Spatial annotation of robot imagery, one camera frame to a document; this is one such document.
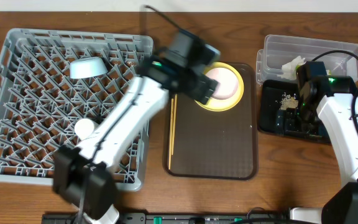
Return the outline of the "light blue bowl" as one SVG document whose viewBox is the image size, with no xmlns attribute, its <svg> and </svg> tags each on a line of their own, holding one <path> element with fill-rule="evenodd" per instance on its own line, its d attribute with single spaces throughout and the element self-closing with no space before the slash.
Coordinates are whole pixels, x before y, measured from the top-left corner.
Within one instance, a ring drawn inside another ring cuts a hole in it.
<svg viewBox="0 0 358 224">
<path fill-rule="evenodd" d="M 107 74 L 108 70 L 99 57 L 88 57 L 73 61 L 70 64 L 70 78 L 93 78 Z"/>
</svg>

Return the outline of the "yellow plate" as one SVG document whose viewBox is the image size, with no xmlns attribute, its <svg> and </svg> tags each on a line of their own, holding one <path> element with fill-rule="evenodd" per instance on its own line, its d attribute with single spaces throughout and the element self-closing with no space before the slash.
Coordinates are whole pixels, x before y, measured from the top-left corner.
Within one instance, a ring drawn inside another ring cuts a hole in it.
<svg viewBox="0 0 358 224">
<path fill-rule="evenodd" d="M 238 102 L 240 102 L 240 100 L 244 94 L 243 79 L 242 79 L 240 73 L 233 66 L 231 66 L 227 63 L 223 63 L 223 62 L 214 62 L 210 67 L 208 67 L 204 71 L 204 74 L 206 75 L 206 73 L 213 68 L 227 68 L 230 71 L 234 72 L 236 74 L 238 81 L 239 81 L 238 89 L 232 97 L 230 97 L 226 100 L 217 100 L 217 99 L 211 97 L 205 105 L 202 105 L 199 102 L 196 102 L 196 103 L 199 106 L 201 106 L 202 108 L 209 110 L 209 111 L 221 112 L 221 111 L 229 110 L 229 109 L 235 107 L 238 104 Z"/>
</svg>

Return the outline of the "pale green cup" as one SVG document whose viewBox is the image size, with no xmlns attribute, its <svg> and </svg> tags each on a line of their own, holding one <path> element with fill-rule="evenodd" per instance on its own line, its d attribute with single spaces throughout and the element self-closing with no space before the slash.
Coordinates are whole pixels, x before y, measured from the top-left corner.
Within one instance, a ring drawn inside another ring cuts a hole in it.
<svg viewBox="0 0 358 224">
<path fill-rule="evenodd" d="M 75 134 L 82 141 L 89 137 L 93 131 L 99 126 L 98 123 L 88 118 L 79 119 L 74 126 Z"/>
</svg>

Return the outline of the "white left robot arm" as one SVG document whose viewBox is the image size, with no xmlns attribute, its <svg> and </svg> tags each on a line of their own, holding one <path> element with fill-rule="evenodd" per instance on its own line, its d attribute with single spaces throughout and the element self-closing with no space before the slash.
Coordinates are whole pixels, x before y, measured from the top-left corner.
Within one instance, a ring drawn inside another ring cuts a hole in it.
<svg viewBox="0 0 358 224">
<path fill-rule="evenodd" d="M 184 66 L 156 55 L 145 58 L 137 76 L 108 117 L 75 147 L 55 151 L 53 191 L 79 209 L 74 223 L 116 223 L 118 190 L 112 173 L 146 122 L 165 107 L 170 93 L 208 102 L 217 82 L 204 72 L 215 59 Z"/>
</svg>

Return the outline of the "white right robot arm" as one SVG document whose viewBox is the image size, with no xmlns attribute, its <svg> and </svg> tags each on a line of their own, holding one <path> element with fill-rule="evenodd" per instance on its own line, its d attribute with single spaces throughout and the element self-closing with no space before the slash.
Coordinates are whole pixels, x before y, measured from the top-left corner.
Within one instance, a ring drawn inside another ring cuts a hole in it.
<svg viewBox="0 0 358 224">
<path fill-rule="evenodd" d="M 351 77 L 298 75 L 300 118 L 325 127 L 339 165 L 342 187 L 323 208 L 293 208 L 303 223 L 358 223 L 358 96 Z"/>
</svg>

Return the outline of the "white pink bowl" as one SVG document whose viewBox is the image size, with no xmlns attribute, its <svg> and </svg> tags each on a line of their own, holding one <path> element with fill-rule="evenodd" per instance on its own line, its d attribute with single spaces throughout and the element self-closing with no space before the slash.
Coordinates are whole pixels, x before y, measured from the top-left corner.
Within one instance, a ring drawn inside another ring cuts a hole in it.
<svg viewBox="0 0 358 224">
<path fill-rule="evenodd" d="M 212 95 L 217 100 L 226 100 L 232 97 L 238 89 L 239 81 L 236 74 L 227 68 L 213 68 L 206 73 L 206 76 L 218 82 Z"/>
</svg>

